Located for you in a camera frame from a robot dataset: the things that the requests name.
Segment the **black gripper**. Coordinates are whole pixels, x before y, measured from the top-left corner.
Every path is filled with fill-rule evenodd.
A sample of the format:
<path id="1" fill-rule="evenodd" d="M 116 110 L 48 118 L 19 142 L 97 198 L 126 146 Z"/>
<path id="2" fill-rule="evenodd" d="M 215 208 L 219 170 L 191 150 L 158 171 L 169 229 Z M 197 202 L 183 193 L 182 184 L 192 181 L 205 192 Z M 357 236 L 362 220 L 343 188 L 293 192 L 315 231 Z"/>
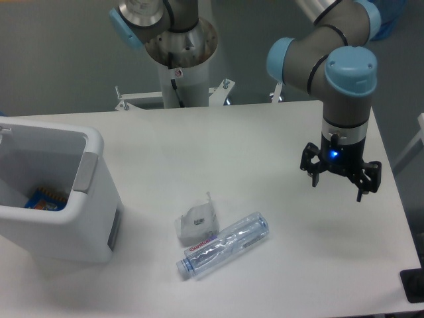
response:
<path id="1" fill-rule="evenodd" d="M 363 161 L 365 140 L 363 138 L 354 144 L 333 146 L 322 135 L 321 149 L 311 142 L 303 149 L 300 169 L 311 177 L 313 187 L 318 185 L 323 172 L 351 178 L 351 182 L 358 188 L 356 201 L 361 202 L 363 195 L 378 191 L 382 179 L 381 162 Z"/>

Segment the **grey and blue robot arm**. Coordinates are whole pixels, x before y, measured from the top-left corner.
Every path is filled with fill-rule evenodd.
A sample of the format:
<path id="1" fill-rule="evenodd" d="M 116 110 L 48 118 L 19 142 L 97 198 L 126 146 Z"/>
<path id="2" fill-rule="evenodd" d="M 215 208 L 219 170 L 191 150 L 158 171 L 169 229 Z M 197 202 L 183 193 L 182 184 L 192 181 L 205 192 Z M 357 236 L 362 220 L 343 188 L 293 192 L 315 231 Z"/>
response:
<path id="1" fill-rule="evenodd" d="M 378 63 L 366 43 L 381 17 L 369 1 L 299 1 L 314 24 L 302 40 L 281 38 L 266 70 L 277 82 L 323 103 L 321 143 L 305 146 L 300 168 L 313 185 L 323 172 L 348 178 L 359 195 L 378 191 L 382 165 L 363 160 Z M 144 48 L 158 66 L 166 108 L 210 105 L 209 62 L 218 45 L 197 1 L 120 1 L 109 19 L 123 42 Z"/>

